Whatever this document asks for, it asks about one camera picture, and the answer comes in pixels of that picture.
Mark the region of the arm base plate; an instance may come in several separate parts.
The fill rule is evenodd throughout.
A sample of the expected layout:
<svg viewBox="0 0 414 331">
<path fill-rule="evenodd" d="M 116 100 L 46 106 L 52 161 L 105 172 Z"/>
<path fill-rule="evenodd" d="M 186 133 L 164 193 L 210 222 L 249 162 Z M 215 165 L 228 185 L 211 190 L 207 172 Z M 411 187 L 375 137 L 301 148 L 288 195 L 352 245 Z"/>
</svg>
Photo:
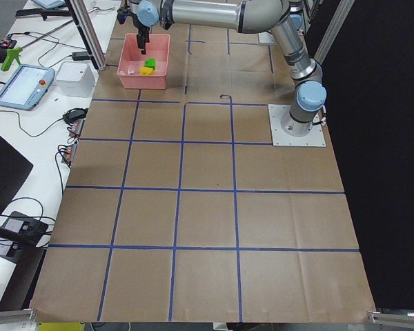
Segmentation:
<svg viewBox="0 0 414 331">
<path fill-rule="evenodd" d="M 268 32 L 260 32 L 258 35 L 258 44 L 263 46 L 277 45 L 277 41 L 273 34 Z"/>
<path fill-rule="evenodd" d="M 309 123 L 296 122 L 290 115 L 291 105 L 268 104 L 270 130 L 276 147 L 325 148 L 326 142 L 316 114 Z"/>
</svg>

